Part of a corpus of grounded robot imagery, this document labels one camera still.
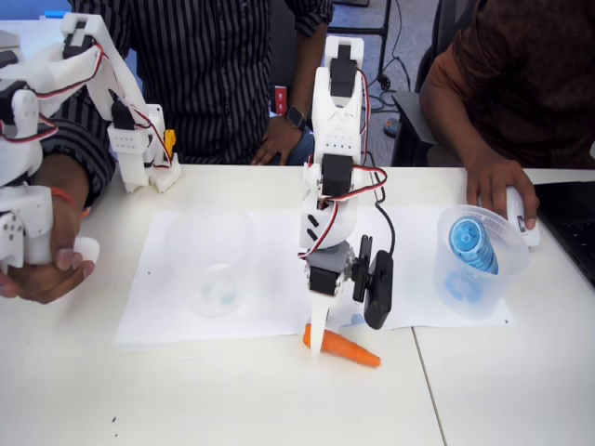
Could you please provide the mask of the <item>left hand of striped-shirt person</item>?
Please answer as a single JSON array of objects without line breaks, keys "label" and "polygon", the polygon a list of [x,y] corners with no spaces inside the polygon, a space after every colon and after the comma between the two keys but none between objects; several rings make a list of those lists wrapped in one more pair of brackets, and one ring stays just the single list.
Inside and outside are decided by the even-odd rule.
[{"label": "left hand of striped-shirt person", "polygon": [[271,118],[252,165],[300,165],[311,154],[308,136],[283,116]]}]

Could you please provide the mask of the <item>hand of brown-shirt person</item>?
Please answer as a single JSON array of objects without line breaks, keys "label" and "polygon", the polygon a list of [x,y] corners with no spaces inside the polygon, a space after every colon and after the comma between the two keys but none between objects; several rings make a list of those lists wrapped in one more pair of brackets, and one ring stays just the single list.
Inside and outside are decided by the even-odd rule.
[{"label": "hand of brown-shirt person", "polygon": [[522,198],[525,225],[529,230],[536,226],[539,200],[534,184],[516,161],[487,152],[465,165],[467,199],[472,205],[481,207],[507,218],[507,188],[513,187]]}]

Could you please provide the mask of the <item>right hand of striped-shirt person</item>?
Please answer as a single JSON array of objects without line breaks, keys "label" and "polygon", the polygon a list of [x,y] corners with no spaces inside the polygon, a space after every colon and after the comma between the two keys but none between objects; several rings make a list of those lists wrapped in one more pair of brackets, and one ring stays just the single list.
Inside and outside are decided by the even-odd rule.
[{"label": "right hand of striped-shirt person", "polygon": [[50,234],[51,261],[45,265],[25,264],[1,275],[1,296],[19,297],[43,305],[67,295],[94,270],[95,264],[84,260],[74,250],[88,190],[64,186],[54,188],[52,196],[53,227]]}]

